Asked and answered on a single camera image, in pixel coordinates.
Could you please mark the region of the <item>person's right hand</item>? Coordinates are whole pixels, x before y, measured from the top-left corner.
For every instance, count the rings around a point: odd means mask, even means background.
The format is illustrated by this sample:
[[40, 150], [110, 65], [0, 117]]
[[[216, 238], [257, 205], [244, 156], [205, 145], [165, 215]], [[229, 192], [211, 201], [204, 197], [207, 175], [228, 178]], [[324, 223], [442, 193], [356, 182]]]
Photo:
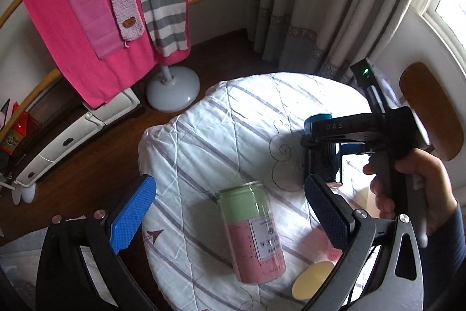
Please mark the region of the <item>person's right hand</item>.
[[[443, 162], [418, 148], [396, 161], [396, 171], [410, 178], [409, 190], [421, 193], [426, 205], [426, 233], [431, 236], [443, 226], [457, 209], [458, 203]], [[396, 202], [385, 192], [382, 176], [373, 164], [363, 167], [363, 173], [373, 174], [370, 191], [374, 194], [374, 208], [383, 219], [395, 217]]]

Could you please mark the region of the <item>person's right forearm dark sleeve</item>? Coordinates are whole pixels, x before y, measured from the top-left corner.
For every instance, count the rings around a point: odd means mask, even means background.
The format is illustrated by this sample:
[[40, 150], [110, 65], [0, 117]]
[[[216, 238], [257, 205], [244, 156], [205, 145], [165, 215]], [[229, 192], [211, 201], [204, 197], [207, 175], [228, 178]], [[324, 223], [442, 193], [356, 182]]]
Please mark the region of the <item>person's right forearm dark sleeve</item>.
[[423, 268], [424, 310], [459, 310], [465, 305], [465, 228], [460, 206], [429, 237], [420, 250]]

